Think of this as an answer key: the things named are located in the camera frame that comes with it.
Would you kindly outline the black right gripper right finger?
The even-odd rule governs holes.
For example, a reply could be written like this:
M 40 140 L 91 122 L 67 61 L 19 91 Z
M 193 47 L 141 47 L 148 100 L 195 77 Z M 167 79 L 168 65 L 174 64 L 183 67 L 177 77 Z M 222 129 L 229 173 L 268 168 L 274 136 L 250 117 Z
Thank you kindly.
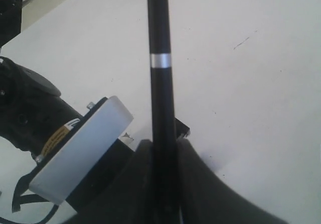
M 177 147 L 184 223 L 285 223 L 220 180 L 203 162 L 189 140 L 179 139 Z

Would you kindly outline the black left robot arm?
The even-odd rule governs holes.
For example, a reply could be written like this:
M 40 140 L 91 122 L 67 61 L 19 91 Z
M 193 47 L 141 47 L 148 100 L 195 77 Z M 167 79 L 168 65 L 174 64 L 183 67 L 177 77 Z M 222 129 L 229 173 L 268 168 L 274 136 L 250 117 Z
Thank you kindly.
M 172 73 L 169 68 L 151 68 L 152 95 L 172 88 Z M 9 140 L 16 148 L 32 154 L 34 160 L 48 153 L 60 143 L 74 125 L 85 122 L 76 110 L 60 98 L 60 91 L 38 73 L 15 64 L 9 58 L 1 57 L 1 137 Z M 169 110 L 166 118 L 160 117 L 159 106 L 152 115 L 157 114 L 156 133 L 166 139 L 174 135 L 165 127 L 165 119 L 170 124 Z M 133 155 L 120 139 L 109 147 L 93 170 L 80 182 L 67 198 L 67 202 L 79 211 L 98 196 L 116 177 Z M 32 178 L 27 174 L 20 178 L 14 191 L 12 212 L 20 211 L 22 204 L 47 202 L 38 194 L 22 195 Z

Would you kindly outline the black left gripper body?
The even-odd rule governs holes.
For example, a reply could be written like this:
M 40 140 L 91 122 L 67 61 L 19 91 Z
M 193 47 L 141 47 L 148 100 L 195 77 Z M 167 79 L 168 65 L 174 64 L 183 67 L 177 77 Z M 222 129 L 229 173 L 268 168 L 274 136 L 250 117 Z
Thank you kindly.
M 176 138 L 189 133 L 189 127 L 175 119 Z M 68 203 L 76 210 L 76 215 L 68 223 L 99 223 L 99 211 L 103 204 L 103 193 L 112 185 L 118 175 L 125 169 L 136 150 L 130 149 L 121 141 L 116 141 L 94 166 L 85 179 L 68 197 Z M 156 220 L 155 172 L 153 158 L 153 223 Z

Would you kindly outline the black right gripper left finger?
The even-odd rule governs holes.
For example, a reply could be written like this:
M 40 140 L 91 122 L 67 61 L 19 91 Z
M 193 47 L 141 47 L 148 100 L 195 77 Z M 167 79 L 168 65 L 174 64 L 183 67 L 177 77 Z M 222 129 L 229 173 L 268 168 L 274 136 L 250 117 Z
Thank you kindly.
M 125 169 L 103 193 L 99 223 L 153 223 L 152 142 L 142 140 Z

